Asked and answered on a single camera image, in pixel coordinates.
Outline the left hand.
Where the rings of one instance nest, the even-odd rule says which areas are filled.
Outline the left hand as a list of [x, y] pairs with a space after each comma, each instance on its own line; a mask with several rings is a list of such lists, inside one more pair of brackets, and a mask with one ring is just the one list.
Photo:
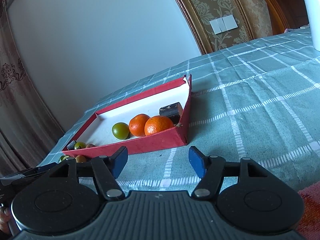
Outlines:
[[1, 232], [10, 235], [9, 221], [11, 220], [11, 213], [9, 208], [1, 206], [0, 209], [0, 226]]

